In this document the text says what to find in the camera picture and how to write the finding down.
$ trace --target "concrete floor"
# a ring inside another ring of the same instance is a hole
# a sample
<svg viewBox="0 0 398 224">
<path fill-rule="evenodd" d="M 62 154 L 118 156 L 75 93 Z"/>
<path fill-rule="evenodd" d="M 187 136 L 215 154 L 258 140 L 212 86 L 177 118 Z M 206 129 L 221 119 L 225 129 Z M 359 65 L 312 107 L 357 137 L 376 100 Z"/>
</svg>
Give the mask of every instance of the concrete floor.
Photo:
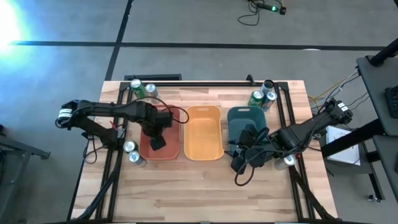
<svg viewBox="0 0 398 224">
<path fill-rule="evenodd" d="M 19 40 L 114 42 L 127 0 L 12 1 Z M 392 0 L 286 0 L 287 14 L 261 12 L 257 27 L 239 24 L 247 14 L 240 0 L 135 0 L 123 41 L 234 44 L 381 46 L 396 37 Z M 85 140 L 81 131 L 53 125 L 59 107 L 72 99 L 99 99 L 112 47 L 15 46 L 0 51 L 0 123 L 10 137 L 51 151 L 33 158 L 13 218 L 28 223 L 65 220 L 80 170 Z M 181 73 L 184 80 L 305 80 L 317 95 L 354 71 L 364 51 L 121 48 L 112 80 L 125 75 Z M 338 95 L 350 103 L 365 93 L 361 79 Z M 351 127 L 376 118 L 370 100 L 354 110 Z M 398 205 L 380 163 L 377 174 L 386 196 L 369 203 L 366 175 L 330 177 L 339 217 L 395 223 Z"/>
</svg>

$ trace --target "wooden table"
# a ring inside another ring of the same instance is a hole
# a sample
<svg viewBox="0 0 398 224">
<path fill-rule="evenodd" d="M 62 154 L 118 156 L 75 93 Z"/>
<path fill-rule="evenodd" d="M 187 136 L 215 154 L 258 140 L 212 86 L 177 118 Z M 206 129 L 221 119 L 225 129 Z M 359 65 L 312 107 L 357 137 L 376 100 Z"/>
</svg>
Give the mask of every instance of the wooden table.
<svg viewBox="0 0 398 224">
<path fill-rule="evenodd" d="M 287 81 L 297 123 L 312 117 L 303 81 Z M 104 82 L 100 102 L 116 102 L 120 82 Z M 258 87 L 158 87 L 160 97 L 170 105 L 187 108 L 191 105 L 216 105 L 221 108 L 223 147 L 228 148 L 226 115 L 234 106 L 245 106 L 249 95 Z M 285 119 L 289 123 L 285 97 Z M 277 104 L 265 113 L 267 126 L 272 131 L 280 128 Z M 111 118 L 96 118 L 96 122 L 110 128 Z M 127 138 L 139 142 L 140 127 L 129 123 Z M 217 161 L 197 162 L 183 152 L 183 126 L 180 153 L 174 161 L 148 161 L 143 168 L 123 156 L 116 199 L 114 222 L 294 222 L 292 189 L 288 170 L 278 171 L 273 162 L 257 168 L 253 180 L 244 187 L 234 184 L 231 158 L 224 155 Z M 319 148 L 317 141 L 312 147 Z M 85 164 L 78 186 L 72 218 L 79 216 L 98 193 L 103 175 L 106 150 L 98 151 L 93 165 Z M 306 150 L 303 154 L 312 192 L 326 210 L 336 217 L 322 155 Z M 238 180 L 247 180 L 245 172 Z M 104 215 L 108 211 L 110 190 L 105 198 Z M 300 191 L 304 214 L 303 193 Z"/>
</svg>

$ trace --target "white paper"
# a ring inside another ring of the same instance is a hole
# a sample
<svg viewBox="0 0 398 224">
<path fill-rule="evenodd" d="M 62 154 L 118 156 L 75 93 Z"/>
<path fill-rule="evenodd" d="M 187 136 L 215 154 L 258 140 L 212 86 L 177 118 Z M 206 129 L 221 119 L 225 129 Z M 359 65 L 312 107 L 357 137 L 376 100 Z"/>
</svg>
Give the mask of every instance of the white paper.
<svg viewBox="0 0 398 224">
<path fill-rule="evenodd" d="M 326 128 L 326 130 L 327 130 L 327 134 L 326 134 L 326 143 L 327 144 L 338 139 L 338 138 L 343 137 L 346 134 L 351 133 L 351 131 L 336 128 L 333 126 L 328 126 Z M 333 161 L 346 162 L 349 164 L 355 164 L 357 166 L 361 165 L 361 160 L 359 159 L 358 145 L 351 146 L 350 148 L 345 149 L 344 151 L 341 151 L 332 156 L 329 156 L 328 159 L 333 160 Z"/>
</svg>

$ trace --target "table leg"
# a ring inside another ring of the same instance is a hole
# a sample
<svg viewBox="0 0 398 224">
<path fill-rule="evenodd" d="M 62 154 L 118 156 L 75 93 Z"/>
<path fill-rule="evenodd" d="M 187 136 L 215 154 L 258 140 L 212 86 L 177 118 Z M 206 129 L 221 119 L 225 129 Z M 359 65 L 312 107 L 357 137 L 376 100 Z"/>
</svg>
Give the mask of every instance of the table leg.
<svg viewBox="0 0 398 224">
<path fill-rule="evenodd" d="M 384 129 L 379 119 L 375 119 L 368 124 L 356 129 L 355 131 L 334 140 L 322 147 L 322 156 L 328 157 L 343 151 L 351 146 L 355 146 L 377 134 L 384 134 Z"/>
<path fill-rule="evenodd" d="M 368 162 L 376 162 L 380 160 L 379 152 L 373 151 L 366 153 L 366 158 L 368 158 Z"/>
<path fill-rule="evenodd" d="M 28 153 L 34 154 L 34 155 L 38 155 L 40 156 L 42 159 L 48 159 L 50 157 L 50 153 L 49 152 L 45 152 L 41 149 L 37 149 L 36 147 L 32 147 L 32 146 L 28 146 L 24 143 L 9 139 L 7 137 L 4 137 L 2 135 L 0 135 L 0 146 L 5 146 L 11 149 L 15 149 L 15 150 L 23 150 L 26 151 Z"/>
</svg>

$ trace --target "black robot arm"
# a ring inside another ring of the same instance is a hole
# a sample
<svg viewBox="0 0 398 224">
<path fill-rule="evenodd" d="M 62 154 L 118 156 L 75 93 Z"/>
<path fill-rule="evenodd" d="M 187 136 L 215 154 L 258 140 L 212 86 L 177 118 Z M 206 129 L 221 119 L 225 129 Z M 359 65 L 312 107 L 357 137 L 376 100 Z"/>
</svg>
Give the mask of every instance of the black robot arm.
<svg viewBox="0 0 398 224">
<path fill-rule="evenodd" d="M 238 140 L 229 141 L 243 150 L 240 153 L 229 152 L 233 157 L 231 167 L 242 174 L 245 164 L 262 167 L 272 158 L 286 157 L 289 154 L 300 154 L 310 144 L 312 136 L 329 125 L 348 124 L 352 112 L 342 103 L 332 98 L 326 102 L 325 109 L 301 124 L 283 127 L 268 134 L 268 129 L 257 131 L 253 125 L 247 125 Z"/>
<path fill-rule="evenodd" d="M 157 108 L 143 101 L 132 101 L 126 105 L 114 103 L 94 103 L 87 100 L 74 100 L 61 106 L 56 125 L 59 128 L 81 128 L 83 135 L 98 136 L 104 147 L 117 143 L 118 131 L 104 128 L 89 119 L 88 116 L 105 116 L 124 118 L 141 125 L 142 131 L 150 137 L 153 150 L 165 146 L 162 132 L 172 125 L 172 114 L 169 111 L 158 112 Z"/>
</svg>

